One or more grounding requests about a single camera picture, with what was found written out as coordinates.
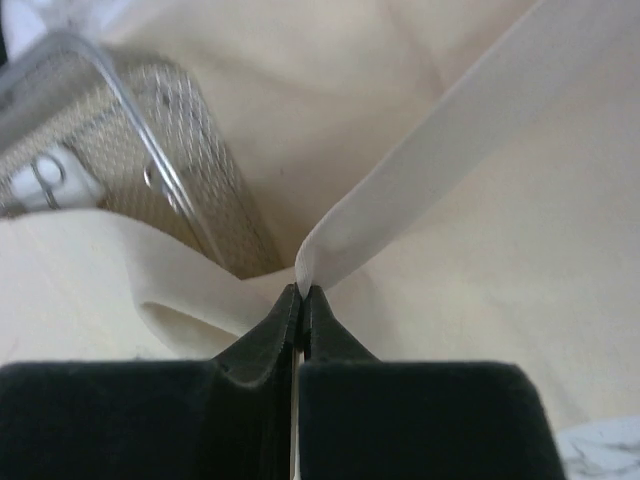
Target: cloth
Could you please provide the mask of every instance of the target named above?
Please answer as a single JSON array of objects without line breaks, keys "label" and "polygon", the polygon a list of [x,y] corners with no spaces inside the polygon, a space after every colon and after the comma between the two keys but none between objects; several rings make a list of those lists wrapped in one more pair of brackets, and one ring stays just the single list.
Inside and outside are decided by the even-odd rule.
[{"label": "cloth", "polygon": [[[291,265],[324,213],[530,4],[191,0],[168,2],[141,23],[127,15],[105,39],[157,50],[195,74]],[[328,292],[336,316],[374,354],[517,363],[556,429],[638,414],[639,46],[638,29],[625,34],[537,121]],[[293,279],[287,270],[238,282],[254,306],[216,323],[204,294],[216,290],[207,281],[216,267],[169,269],[166,257],[180,263],[192,252],[175,242],[167,253],[171,242],[158,232],[143,244],[147,259],[163,259],[162,274],[145,276],[145,263],[133,263],[142,273],[127,270],[139,256],[135,222],[65,212],[1,228],[3,285],[21,285],[7,287],[2,302],[2,330],[13,332],[0,339],[5,361],[212,356],[225,343],[221,330],[248,329]],[[83,250],[93,242],[107,253]],[[12,259],[20,255],[25,262]],[[43,264],[55,267],[45,274]],[[62,271],[64,279],[47,277]],[[167,277],[171,285],[154,283]],[[37,293],[56,282],[66,289]],[[140,310],[132,286],[155,301]],[[192,287],[196,312],[153,311],[189,305]],[[159,340],[140,313],[155,327],[174,322],[174,333],[200,327],[202,342]]]}]

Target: metal basket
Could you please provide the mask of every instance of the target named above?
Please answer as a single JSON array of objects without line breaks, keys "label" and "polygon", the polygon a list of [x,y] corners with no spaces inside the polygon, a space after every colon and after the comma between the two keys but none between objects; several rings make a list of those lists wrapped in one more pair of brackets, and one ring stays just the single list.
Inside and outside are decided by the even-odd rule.
[{"label": "metal basket", "polygon": [[106,188],[101,208],[140,220],[240,278],[282,268],[197,85],[157,56],[50,34],[0,76],[0,212],[9,179],[52,145]]}]

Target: beige surface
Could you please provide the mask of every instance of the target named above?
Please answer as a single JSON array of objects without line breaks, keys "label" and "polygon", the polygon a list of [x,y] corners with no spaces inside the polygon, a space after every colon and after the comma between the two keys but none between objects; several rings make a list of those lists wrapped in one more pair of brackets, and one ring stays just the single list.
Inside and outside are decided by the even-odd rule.
[{"label": "beige surface", "polygon": [[[155,46],[196,73],[292,261],[326,210],[530,2],[286,3],[182,2],[112,37]],[[555,428],[638,413],[638,46],[633,33],[606,52],[535,125],[329,292],[365,345],[386,359],[518,363]],[[146,257],[132,264],[142,230]],[[188,314],[235,334],[268,308],[227,279],[224,288],[253,298],[250,309],[212,314],[206,292],[219,272],[172,267],[167,255],[191,255],[160,237],[95,213],[0,224],[0,358],[188,355],[194,336],[176,333],[196,331],[194,322],[156,329],[171,334],[167,349],[139,317],[132,286],[137,299],[180,309],[191,308],[193,285],[199,303]],[[172,284],[145,273],[158,261]],[[273,299],[291,278],[248,284]],[[213,329],[195,337],[204,340],[195,356],[229,340]]]}]

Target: white fabric strap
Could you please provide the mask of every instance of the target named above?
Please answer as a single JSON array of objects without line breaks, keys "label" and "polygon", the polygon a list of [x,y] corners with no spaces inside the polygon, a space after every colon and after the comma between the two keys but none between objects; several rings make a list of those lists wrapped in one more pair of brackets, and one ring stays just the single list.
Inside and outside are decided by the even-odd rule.
[{"label": "white fabric strap", "polygon": [[303,242],[298,285],[329,288],[374,257],[640,19],[638,0],[543,0]]}]

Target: metal mesh basket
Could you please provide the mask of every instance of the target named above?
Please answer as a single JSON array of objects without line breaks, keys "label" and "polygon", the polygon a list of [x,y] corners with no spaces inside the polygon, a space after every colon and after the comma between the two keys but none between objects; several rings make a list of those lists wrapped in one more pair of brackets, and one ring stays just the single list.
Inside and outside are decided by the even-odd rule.
[{"label": "metal mesh basket", "polygon": [[156,56],[49,35],[0,76],[0,212],[11,176],[52,144],[106,189],[101,208],[145,222],[240,278],[282,267],[197,85]]}]

